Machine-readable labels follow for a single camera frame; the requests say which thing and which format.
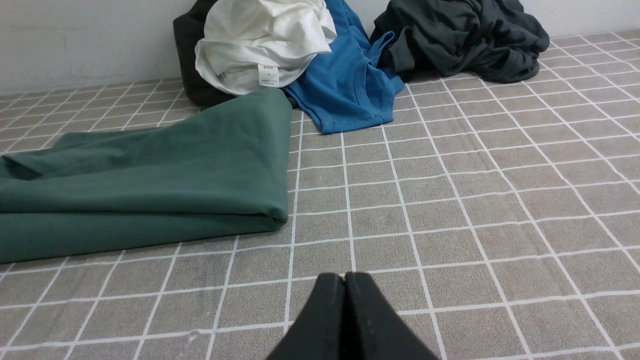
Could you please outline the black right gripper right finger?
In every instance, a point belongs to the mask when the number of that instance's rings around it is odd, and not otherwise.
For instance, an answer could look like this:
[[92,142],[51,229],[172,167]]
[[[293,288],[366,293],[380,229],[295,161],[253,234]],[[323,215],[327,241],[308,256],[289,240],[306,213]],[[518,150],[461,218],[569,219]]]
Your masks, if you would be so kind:
[[373,277],[364,272],[345,276],[346,360],[436,360],[402,321]]

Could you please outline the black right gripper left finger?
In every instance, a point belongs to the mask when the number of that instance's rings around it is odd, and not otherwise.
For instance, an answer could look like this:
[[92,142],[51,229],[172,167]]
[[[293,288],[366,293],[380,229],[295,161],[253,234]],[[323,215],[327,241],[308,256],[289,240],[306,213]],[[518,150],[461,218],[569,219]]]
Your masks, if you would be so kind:
[[343,278],[320,274],[302,311],[268,360],[338,360],[344,303]]

